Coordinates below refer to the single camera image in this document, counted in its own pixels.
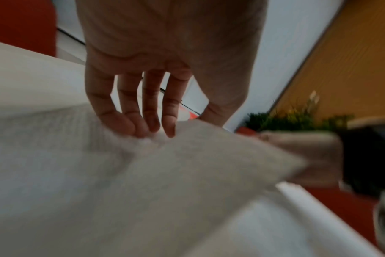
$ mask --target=red surface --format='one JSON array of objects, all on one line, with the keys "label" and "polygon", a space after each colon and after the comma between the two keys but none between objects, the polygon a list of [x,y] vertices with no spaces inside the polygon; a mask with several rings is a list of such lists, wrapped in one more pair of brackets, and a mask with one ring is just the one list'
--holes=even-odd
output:
[{"label": "red surface", "polygon": [[[254,135],[255,131],[240,127],[236,133]],[[340,191],[339,188],[305,188],[310,194],[377,246],[374,235],[373,208],[377,200]]]},{"label": "red surface", "polygon": [[0,0],[0,42],[55,56],[56,30],[51,0]]}]

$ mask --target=paper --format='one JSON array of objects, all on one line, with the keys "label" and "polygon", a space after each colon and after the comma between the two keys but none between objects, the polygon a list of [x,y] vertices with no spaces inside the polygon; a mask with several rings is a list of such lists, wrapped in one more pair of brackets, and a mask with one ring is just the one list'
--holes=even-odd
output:
[{"label": "paper", "polygon": [[88,105],[0,119],[0,256],[182,256],[301,159],[201,121],[119,138]]}]

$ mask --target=orange wall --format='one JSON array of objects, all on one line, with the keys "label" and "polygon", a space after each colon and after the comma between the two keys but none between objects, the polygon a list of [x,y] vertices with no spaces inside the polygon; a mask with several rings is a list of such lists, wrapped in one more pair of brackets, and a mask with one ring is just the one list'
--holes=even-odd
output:
[{"label": "orange wall", "polygon": [[385,0],[349,0],[276,107],[304,104],[316,90],[316,118],[385,115]]}]

